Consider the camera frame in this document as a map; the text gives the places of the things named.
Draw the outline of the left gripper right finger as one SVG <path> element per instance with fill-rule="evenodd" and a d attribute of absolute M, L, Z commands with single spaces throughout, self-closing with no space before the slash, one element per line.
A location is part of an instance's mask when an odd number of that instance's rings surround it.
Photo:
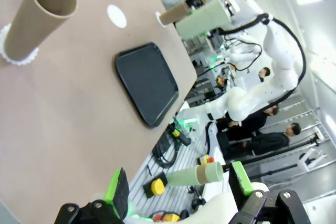
<path fill-rule="evenodd" d="M 291 223 L 311 221 L 294 190 L 283 190 L 274 196 L 268 190 L 254 189 L 241 162 L 229 165 L 229 185 L 238 212 L 230 223 Z"/>

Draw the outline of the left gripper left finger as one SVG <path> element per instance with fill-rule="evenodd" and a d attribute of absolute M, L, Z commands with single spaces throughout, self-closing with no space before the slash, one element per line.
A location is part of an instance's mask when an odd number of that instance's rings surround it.
<path fill-rule="evenodd" d="M 55 223 L 123 223 L 128 213 L 129 184 L 123 168 L 117 169 L 102 199 L 79 207 L 63 204 Z"/>

